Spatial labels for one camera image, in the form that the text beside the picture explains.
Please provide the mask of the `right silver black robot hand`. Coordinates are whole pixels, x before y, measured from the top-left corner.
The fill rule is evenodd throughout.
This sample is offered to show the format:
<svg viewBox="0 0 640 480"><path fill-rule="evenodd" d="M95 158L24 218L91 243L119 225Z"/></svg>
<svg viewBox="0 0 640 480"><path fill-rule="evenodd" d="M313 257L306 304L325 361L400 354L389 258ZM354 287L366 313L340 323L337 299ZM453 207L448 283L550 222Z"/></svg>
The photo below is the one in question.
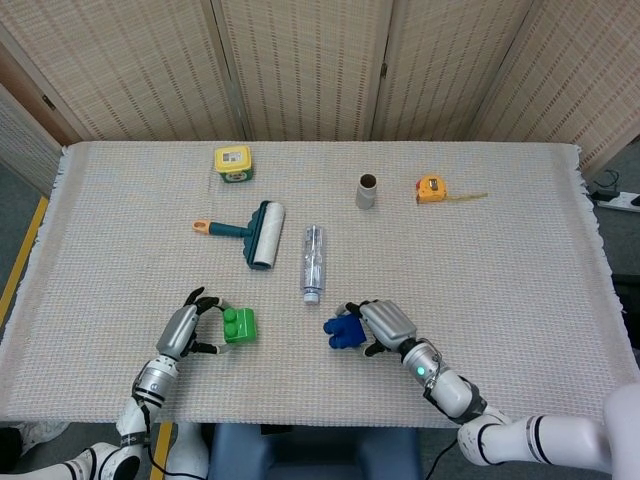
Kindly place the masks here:
<svg viewBox="0 0 640 480"><path fill-rule="evenodd" d="M323 325L335 350L361 348L372 358L390 352L404 358L417 344L417 327L391 300L346 302Z"/></svg>

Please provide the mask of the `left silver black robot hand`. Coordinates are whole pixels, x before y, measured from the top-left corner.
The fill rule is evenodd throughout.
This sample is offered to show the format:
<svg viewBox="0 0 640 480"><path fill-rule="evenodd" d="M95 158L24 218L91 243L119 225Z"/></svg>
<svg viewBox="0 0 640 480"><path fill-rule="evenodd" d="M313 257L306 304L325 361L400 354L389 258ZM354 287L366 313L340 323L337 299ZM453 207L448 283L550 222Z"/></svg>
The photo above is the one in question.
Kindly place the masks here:
<svg viewBox="0 0 640 480"><path fill-rule="evenodd" d="M159 354L179 361L190 353L220 355L230 350L228 344L213 345L197 340L196 329L202 314L210 309L222 313L230 309L230 305L220 297L203 296L204 290L204 287L193 290L183 306L171 316L156 343Z"/></svg>

